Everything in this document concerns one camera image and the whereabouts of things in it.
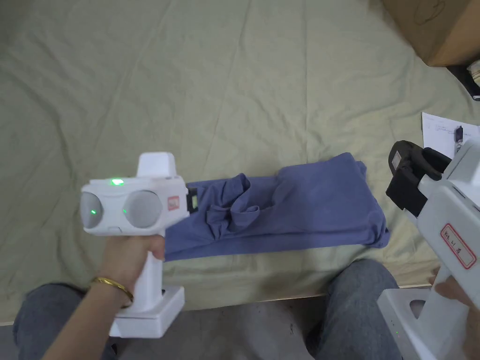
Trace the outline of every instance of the gold bracelet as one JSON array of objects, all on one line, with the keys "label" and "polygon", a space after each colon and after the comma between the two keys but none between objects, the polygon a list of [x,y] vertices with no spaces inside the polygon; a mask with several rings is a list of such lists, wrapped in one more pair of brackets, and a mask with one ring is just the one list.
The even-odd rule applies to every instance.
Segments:
[{"label": "gold bracelet", "polygon": [[128,289],[125,286],[116,282],[115,280],[109,279],[108,277],[97,276],[97,277],[94,277],[92,282],[93,283],[107,284],[107,285],[110,285],[110,286],[113,286],[115,288],[118,288],[118,289],[122,290],[128,296],[128,298],[130,299],[130,304],[123,305],[122,309],[128,308],[129,306],[131,306],[133,304],[133,294],[131,292],[129,292]]}]

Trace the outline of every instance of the wrist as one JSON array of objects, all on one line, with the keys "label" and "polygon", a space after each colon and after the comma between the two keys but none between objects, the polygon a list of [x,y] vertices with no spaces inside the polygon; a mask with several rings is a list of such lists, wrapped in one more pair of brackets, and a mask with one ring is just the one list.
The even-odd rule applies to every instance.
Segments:
[{"label": "wrist", "polygon": [[118,309],[130,303],[129,297],[123,290],[109,284],[94,282],[88,292],[99,302],[105,301]]}]

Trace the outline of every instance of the bedsheet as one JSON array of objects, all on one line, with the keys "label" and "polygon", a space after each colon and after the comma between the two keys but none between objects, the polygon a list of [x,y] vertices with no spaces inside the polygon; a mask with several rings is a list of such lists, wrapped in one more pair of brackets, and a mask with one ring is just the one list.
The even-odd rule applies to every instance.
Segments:
[{"label": "bedsheet", "polygon": [[479,105],[427,67],[379,0],[4,0],[0,3],[0,322],[49,281],[85,286],[104,243],[82,231],[80,187],[170,151],[186,181],[350,152],[391,230],[341,246],[165,264],[185,309],[310,296],[351,261],[423,285],[434,253],[386,197],[396,140],[420,112],[479,125]]}]

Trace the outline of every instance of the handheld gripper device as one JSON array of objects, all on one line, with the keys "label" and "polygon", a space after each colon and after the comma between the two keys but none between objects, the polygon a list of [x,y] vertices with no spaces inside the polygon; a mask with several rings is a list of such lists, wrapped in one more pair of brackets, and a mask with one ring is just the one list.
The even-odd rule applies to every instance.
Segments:
[{"label": "handheld gripper device", "polygon": [[[140,155],[135,178],[90,180],[82,187],[84,230],[98,236],[162,235],[197,210],[196,189],[177,175],[171,153]],[[161,260],[149,252],[133,304],[117,314],[111,336],[163,336],[185,304],[183,287],[163,286]]]}]

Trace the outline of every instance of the leg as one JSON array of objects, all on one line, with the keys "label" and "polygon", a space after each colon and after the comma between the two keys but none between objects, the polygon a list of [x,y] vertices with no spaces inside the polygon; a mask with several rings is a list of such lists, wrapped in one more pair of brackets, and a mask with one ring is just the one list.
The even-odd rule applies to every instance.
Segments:
[{"label": "leg", "polygon": [[[65,284],[47,284],[27,294],[13,324],[19,360],[39,360],[67,323],[84,293]],[[102,360],[117,357],[108,345]]]},{"label": "leg", "polygon": [[401,360],[377,306],[386,288],[398,286],[388,270],[374,260],[353,262],[340,273],[328,287],[328,305],[316,338],[315,358]]}]

